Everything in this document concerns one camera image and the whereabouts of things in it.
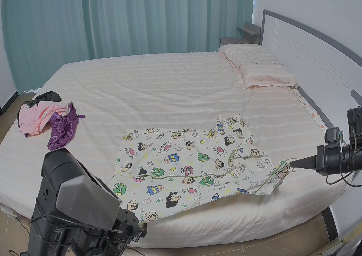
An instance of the curtain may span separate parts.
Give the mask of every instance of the curtain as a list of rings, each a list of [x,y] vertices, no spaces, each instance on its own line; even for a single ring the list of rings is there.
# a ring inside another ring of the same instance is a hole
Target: curtain
[[[70,62],[216,51],[252,10],[253,0],[2,0],[2,28],[21,92]]]

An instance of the white headboard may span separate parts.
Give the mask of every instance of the white headboard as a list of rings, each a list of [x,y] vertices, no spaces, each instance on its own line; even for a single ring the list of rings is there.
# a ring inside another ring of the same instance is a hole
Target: white headboard
[[[362,58],[314,28],[268,10],[260,44],[291,70],[327,127],[339,127],[349,143],[347,110],[362,105]]]

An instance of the floor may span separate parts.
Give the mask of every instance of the floor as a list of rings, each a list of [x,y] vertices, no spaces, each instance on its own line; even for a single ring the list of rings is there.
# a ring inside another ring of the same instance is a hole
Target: floor
[[[0,144],[14,123],[22,103],[31,100],[33,96],[34,93],[23,93],[0,116]],[[24,226],[21,225],[17,218],[0,212],[0,256],[16,255],[10,254],[9,250],[13,250],[17,254],[27,250],[30,220],[22,216],[18,216],[18,219]],[[328,242],[329,238],[323,216],[318,214],[301,225],[265,239],[205,247],[175,249],[137,248],[137,250],[145,256],[307,256]],[[140,256],[141,254],[127,249],[123,255]]]

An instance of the white bed sheet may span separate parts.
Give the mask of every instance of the white bed sheet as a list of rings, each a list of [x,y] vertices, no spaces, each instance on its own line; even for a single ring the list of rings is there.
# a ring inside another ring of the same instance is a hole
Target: white bed sheet
[[[86,115],[66,148],[105,182],[129,128],[208,129],[219,114],[241,114],[255,145],[275,161],[311,156],[324,143],[323,131],[287,87],[242,90],[217,52],[70,63],[39,94],[47,91],[73,101],[77,113]],[[49,128],[25,138],[15,122],[0,145],[0,203],[26,217],[33,213],[49,138]],[[315,216],[344,189],[343,183],[328,186],[325,177],[300,169],[269,196],[229,196],[149,223],[146,238],[131,245],[193,247],[267,237]]]

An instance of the mattress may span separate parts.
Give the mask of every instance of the mattress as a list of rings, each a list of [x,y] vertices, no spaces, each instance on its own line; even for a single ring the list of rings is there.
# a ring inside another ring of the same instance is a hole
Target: mattress
[[[255,145],[275,161],[314,155],[324,132],[287,87],[242,90],[218,52],[152,54],[96,59],[62,66],[39,94],[55,91],[74,103],[79,120],[66,148],[108,182],[126,129],[210,129],[219,114],[241,114]],[[0,145],[0,203],[31,217],[50,128],[25,138],[13,124]],[[305,222],[345,190],[301,170],[271,195],[238,194],[148,224],[131,245],[193,247],[263,238]]]

